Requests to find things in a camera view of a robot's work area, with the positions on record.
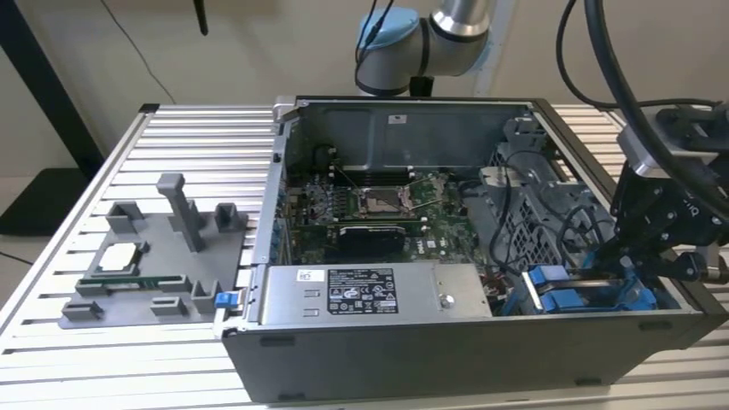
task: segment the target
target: black stand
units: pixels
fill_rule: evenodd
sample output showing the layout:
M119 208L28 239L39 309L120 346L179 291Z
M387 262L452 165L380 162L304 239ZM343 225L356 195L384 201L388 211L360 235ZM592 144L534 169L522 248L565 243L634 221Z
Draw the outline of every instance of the black stand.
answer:
M44 169L0 216L0 234L49 236L104 157L13 0L0 0L0 45L79 166Z

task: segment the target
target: blue latch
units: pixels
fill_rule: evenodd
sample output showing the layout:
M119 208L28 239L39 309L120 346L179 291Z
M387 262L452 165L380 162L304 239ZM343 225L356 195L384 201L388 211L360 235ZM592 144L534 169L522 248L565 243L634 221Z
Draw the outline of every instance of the blue latch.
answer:
M546 282L569 280L568 270L561 265L540 265L529 271L529 279L536 287Z
M239 292L221 292L216 295L216 309L239 307Z
M538 299L548 313L584 308L582 298L574 289L550 290Z

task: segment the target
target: white label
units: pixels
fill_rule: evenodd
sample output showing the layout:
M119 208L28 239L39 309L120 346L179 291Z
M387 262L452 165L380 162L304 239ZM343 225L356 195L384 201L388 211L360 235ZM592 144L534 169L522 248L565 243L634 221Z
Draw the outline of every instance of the white label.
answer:
M407 115L391 115L388 117L388 124L407 124L408 116Z
M133 243L115 243L104 250L99 266L103 271L120 271L129 263L137 252L137 246Z
M324 269L300 269L296 274L297 282L324 282Z

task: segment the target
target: motherboard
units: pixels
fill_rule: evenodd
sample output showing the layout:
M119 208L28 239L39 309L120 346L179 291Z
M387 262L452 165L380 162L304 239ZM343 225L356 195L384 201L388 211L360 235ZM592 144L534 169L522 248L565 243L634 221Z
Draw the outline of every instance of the motherboard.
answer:
M440 261L487 265L447 172L315 175L288 190L293 264Z

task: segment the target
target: cable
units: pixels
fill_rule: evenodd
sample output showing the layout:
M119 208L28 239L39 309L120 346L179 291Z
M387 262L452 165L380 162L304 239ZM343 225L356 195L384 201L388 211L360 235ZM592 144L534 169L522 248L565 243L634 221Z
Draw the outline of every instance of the cable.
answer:
M0 251L0 256L4 256L8 259L13 259L17 262L25 263L27 265L33 265L33 262L28 261L27 259L19 258L19 256L7 254L5 252Z
M512 273L512 275L518 276L520 273L517 272L517 270L513 269L505 261L500 260L496 254L497 238L499 238L499 235L501 234L501 231L504 230L505 218L509 213L509 206L512 205L512 180L509 179L509 173L505 170L505 163L501 168L504 169L504 177L505 177L504 204L501 205L501 214L499 215L497 229L493 231L493 235L491 235L489 256L491 256L491 260L496 262L497 266L501 268L504 272Z
M357 38L357 47L355 48L355 62L360 62L360 45L363 44L363 38L365 37L365 30L369 21L372 20L372 15L375 14L375 8L377 7L377 0L372 0L372 7L369 8L369 14L367 15L367 20L364 21L363 31L360 32L360 37Z
M119 20L116 20L116 16L113 15L112 9L109 8L108 4L105 3L105 0L99 0L99 1L101 2L101 5L104 6L104 9L105 9L107 13L112 17L113 23L116 24L116 26L121 30L121 33L124 33L124 36L127 37L128 41L131 42L132 47L137 51L139 58L141 59L141 62L145 64L147 72L152 76L153 80L157 82L157 85L160 86L164 93L168 95L169 101L172 101L173 104L177 104L177 101L172 97L172 94L169 94L169 91L168 91L167 87L161 84L160 79L157 79L157 76L155 75L155 73L152 71L152 68L149 67L149 63L147 62L145 55L141 54L141 50L139 49L137 44L135 43L135 40L132 40L132 37L129 36L129 33L127 32L127 30L124 30L124 27L121 26L121 23L119 22Z
M538 151L532 151L529 149L520 149L517 151L514 151L505 159L504 159L504 163L520 174L520 176L524 178L524 179L530 179L529 176L526 175L526 173L524 173L524 171L520 170L520 168L514 167L512 164L509 164L509 160L517 156L518 154L532 154L532 155L537 155L540 156L545 161L549 161L549 159L546 158L545 154L538 152ZM546 212L549 212L549 214L553 215L553 217L557 219L557 221L562 222L565 221L564 219L564 216L562 214L565 214L568 211L565 211L564 213L561 213L560 211L557 211L557 209L553 208L553 206L549 204L549 202L545 200L544 196L542 196L542 191L541 190L534 190L534 195L537 197L537 201L538 203L542 205L542 207L545 207L546 209Z
M572 82L572 78L568 74L568 69L565 67L565 60L564 60L564 38L565 38L565 30L568 28L568 21L569 21L569 15L572 14L572 9L574 8L577 0L569 0L568 6L565 7L565 11L561 14L560 19L560 25L557 27L557 42L556 42L556 53L557 53L557 68L560 70L560 76L561 80L565 83L565 86L569 88L569 91L574 95L574 97L585 104L592 105L594 108L600 109L616 109L621 108L621 106L614 102L602 102L593 100L589 98L578 89L574 83ZM708 105L710 107L716 107L721 102L710 101L710 100L702 100L696 98L670 98L664 100L649 100L638 102L640 107L653 107L660 105Z
M605 23L605 10L601 0L584 0L584 14L588 20L588 32L590 34L592 48L598 60L600 70L608 82L613 97L616 97L625 119L646 151L653 156L658 166L677 181L681 188L700 200L709 211L729 224L729 203L720 195L716 187L701 183L694 173L678 165L669 150L656 135L656 131L648 123L646 116L640 110L636 96L624 77L624 71L617 62L613 45Z
M380 34L380 29L383 28L383 23L385 22L385 18L388 17L389 10L392 9L392 5L396 2L396 0L389 0L388 6L385 7L385 11L383 11L383 15L377 19L377 22L372 25L372 29L369 33L367 34L367 40L364 41L364 47L360 49L359 57L357 57L357 65L355 67L355 77L357 76L357 73L360 71L360 67L363 66L363 63L365 62L365 58L369 55L367 53L368 47L372 45L372 42L377 38L377 34Z
M594 213L592 212L592 209L589 207L586 207L585 205L578 205L578 206L573 207L572 210L568 213L566 218L565 218L566 219L565 223L561 224L560 232L557 233L557 251L560 252L560 260L561 260L561 265L562 266L565 265L565 263L568 261L568 251L565 250L565 246L564 246L565 234L568 233L569 228L574 228L572 226L572 219L574 218L574 216L577 215L577 212L580 212L580 211L584 211L588 215L588 220L590 220L590 229L594 226L597 226L597 220L594 219ZM601 232L598 233L598 232L600 232L600 230L596 229L594 234L598 238L598 242L604 243L605 240L602 238L602 233Z

